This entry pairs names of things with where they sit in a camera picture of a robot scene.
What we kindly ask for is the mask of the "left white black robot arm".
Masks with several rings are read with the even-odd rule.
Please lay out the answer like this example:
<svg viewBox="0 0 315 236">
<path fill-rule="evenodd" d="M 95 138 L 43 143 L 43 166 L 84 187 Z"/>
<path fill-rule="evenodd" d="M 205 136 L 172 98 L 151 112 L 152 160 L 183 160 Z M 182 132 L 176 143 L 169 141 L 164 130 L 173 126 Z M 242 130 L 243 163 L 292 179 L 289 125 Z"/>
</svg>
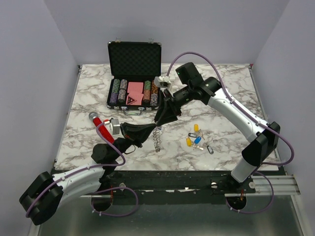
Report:
<svg viewBox="0 0 315 236">
<path fill-rule="evenodd" d="M 98 124 L 96 133 L 104 142 L 94 146 L 92 162 L 55 175 L 49 172 L 39 174 L 19 199 L 26 217 L 40 225 L 73 199 L 89 193 L 106 193 L 109 182 L 103 177 L 124 165 L 126 150 L 131 146 L 142 147 L 155 127 L 154 123 L 134 125 L 125 122 L 119 125 L 123 137 L 114 139 L 103 123 Z"/>
</svg>

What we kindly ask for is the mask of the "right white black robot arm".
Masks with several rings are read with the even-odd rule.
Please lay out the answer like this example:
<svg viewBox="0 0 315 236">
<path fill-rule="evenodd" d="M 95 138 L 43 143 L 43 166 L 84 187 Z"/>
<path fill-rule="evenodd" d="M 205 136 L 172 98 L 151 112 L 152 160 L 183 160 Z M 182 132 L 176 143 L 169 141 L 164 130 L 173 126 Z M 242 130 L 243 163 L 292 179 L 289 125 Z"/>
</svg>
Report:
<svg viewBox="0 0 315 236">
<path fill-rule="evenodd" d="M 245 136 L 249 145 L 242 151 L 242 159 L 227 179 L 227 189 L 233 193 L 244 187 L 244 181 L 276 149 L 280 126 L 260 119 L 235 99 L 224 93 L 222 83 L 214 78 L 203 79 L 192 62 L 176 69 L 184 88 L 170 92 L 169 77 L 155 77 L 154 84 L 163 89 L 158 100 L 155 123 L 158 126 L 174 122 L 181 115 L 181 107 L 190 101 L 199 100 L 226 117 Z"/>
</svg>

